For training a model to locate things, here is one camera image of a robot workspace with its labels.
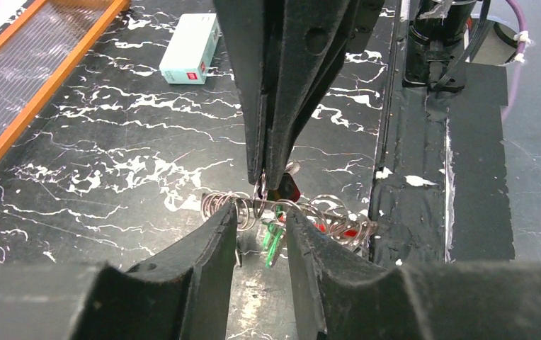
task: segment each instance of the white tape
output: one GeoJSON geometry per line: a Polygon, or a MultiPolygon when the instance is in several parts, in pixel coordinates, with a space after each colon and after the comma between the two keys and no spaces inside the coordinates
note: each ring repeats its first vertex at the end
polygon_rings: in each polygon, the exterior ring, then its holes
{"type": "Polygon", "coordinates": [[[529,31],[523,30],[523,31],[519,32],[518,34],[515,34],[514,40],[530,44],[531,39],[529,39],[529,31]]]}
{"type": "Polygon", "coordinates": [[[525,55],[523,53],[518,53],[516,56],[515,56],[515,59],[514,59],[515,62],[520,62],[521,64],[525,62],[525,55]]]}

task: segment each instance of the black and white marble surface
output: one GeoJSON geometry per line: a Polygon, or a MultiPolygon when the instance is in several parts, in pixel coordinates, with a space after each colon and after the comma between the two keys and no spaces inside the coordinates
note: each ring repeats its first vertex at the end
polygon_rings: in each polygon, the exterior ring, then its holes
{"type": "MultiPolygon", "coordinates": [[[[368,209],[393,8],[297,141],[305,197],[331,193],[368,209]]],[[[206,84],[169,86],[158,71],[179,16],[209,11],[210,0],[133,0],[89,51],[0,164],[0,264],[126,269],[200,225],[202,193],[251,192],[222,39],[206,84]]],[[[234,273],[227,338],[294,339],[287,261],[264,267],[262,229],[241,237],[249,250],[234,273]]]]}

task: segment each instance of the wire spring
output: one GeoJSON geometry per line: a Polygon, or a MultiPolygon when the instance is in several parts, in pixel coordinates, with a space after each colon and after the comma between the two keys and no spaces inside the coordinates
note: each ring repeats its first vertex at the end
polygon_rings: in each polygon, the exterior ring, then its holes
{"type": "Polygon", "coordinates": [[[355,214],[355,218],[352,218],[353,214],[346,204],[334,195],[318,195],[307,202],[296,203],[291,200],[269,201],[266,200],[266,194],[262,199],[252,200],[240,193],[211,193],[202,199],[200,206],[202,219],[206,221],[231,200],[238,212],[238,232],[252,229],[258,221],[273,223],[285,229],[285,214],[290,208],[298,209],[314,223],[317,229],[350,251],[356,252],[368,248],[368,239],[377,230],[377,223],[371,221],[367,215],[358,213],[355,214]],[[284,210],[279,217],[274,213],[278,205],[281,205],[284,210]],[[322,205],[329,207],[323,210],[322,205]]]}

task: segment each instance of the purple cable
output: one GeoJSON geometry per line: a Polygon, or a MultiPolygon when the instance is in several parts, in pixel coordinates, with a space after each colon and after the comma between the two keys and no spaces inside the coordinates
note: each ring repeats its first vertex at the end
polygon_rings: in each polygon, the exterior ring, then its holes
{"type": "MultiPolygon", "coordinates": [[[[506,2],[508,2],[508,5],[510,5],[510,7],[513,9],[515,15],[516,15],[516,19],[518,21],[518,31],[519,33],[520,32],[523,32],[523,31],[527,31],[527,19],[525,18],[525,13],[523,13],[523,9],[520,7],[520,4],[516,1],[516,0],[506,0],[506,2]]],[[[524,42],[524,41],[519,41],[518,42],[518,45],[517,45],[517,48],[516,48],[516,53],[519,54],[519,53],[523,53],[525,54],[525,49],[527,48],[527,43],[524,42]]],[[[507,117],[508,117],[508,114],[510,114],[513,106],[514,106],[514,103],[515,103],[515,100],[516,100],[516,94],[518,92],[518,83],[520,81],[520,68],[522,67],[522,65],[515,65],[514,66],[514,73],[513,73],[513,78],[512,78],[512,82],[511,82],[511,90],[510,90],[510,98],[508,100],[508,106],[506,108],[504,108],[502,110],[502,115],[501,115],[501,118],[502,118],[502,122],[504,122],[507,117]]]]}
{"type": "MultiPolygon", "coordinates": [[[[523,13],[523,9],[520,7],[520,4],[516,0],[506,0],[508,2],[508,5],[513,9],[516,15],[516,19],[518,21],[518,31],[523,32],[527,30],[527,19],[525,18],[525,13],[523,13]]],[[[519,41],[518,46],[516,48],[517,53],[525,53],[525,48],[527,47],[527,43],[524,41],[519,41]]]]}

